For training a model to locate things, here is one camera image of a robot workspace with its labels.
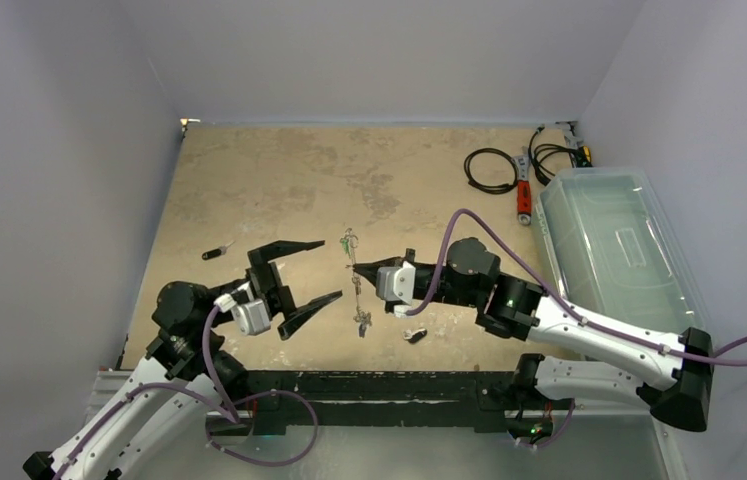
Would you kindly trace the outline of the silver key holder strip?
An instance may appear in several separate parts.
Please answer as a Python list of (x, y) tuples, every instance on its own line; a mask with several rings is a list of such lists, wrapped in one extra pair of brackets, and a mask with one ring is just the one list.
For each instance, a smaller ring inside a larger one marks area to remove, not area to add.
[(347, 268), (351, 273), (351, 282), (353, 285), (355, 300), (355, 314), (353, 320), (357, 325), (358, 336), (360, 338), (365, 338), (367, 330), (372, 325), (372, 317), (371, 313), (367, 310), (364, 310), (361, 306), (361, 277), (354, 270), (354, 267), (356, 265), (356, 249), (358, 247), (358, 237), (354, 233), (352, 228), (347, 228), (342, 237), (349, 237), (351, 240), (351, 257), (348, 258), (349, 264)]

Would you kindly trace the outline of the black key fob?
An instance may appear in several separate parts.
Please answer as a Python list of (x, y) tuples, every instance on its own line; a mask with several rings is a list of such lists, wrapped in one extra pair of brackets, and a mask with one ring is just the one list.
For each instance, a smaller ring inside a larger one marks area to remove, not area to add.
[(428, 330), (419, 328), (416, 330), (406, 330), (403, 332), (403, 339), (409, 344), (416, 344), (428, 335)]

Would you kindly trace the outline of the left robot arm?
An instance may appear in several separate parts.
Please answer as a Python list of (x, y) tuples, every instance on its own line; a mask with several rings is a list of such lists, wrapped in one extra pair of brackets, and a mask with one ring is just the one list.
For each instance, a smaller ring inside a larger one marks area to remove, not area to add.
[(216, 287), (184, 281), (165, 285), (152, 319), (158, 334), (129, 378), (70, 440), (35, 452), (23, 464), (31, 479), (133, 479), (150, 457), (181, 431), (215, 410), (242, 425), (240, 406), (257, 403), (247, 369), (223, 351), (216, 326), (232, 322), (244, 335), (267, 332), (277, 315), (283, 340), (338, 291), (295, 304), (276, 259), (321, 247), (321, 242), (279, 240), (248, 252), (243, 278)]

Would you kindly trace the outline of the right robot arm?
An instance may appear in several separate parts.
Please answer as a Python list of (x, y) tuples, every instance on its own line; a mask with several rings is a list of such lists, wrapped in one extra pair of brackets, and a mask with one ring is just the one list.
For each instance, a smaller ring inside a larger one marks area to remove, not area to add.
[(475, 237), (458, 240), (441, 266), (403, 256), (357, 263), (385, 310), (410, 316), (412, 303), (475, 309), (475, 322), (502, 339), (561, 346), (583, 355), (566, 361), (521, 356), (510, 381), (513, 399), (525, 407), (540, 401), (594, 399), (645, 407), (656, 420), (690, 432), (708, 428), (714, 368), (708, 333), (689, 327), (661, 332), (612, 319), (565, 300), (540, 285), (506, 274), (500, 258)]

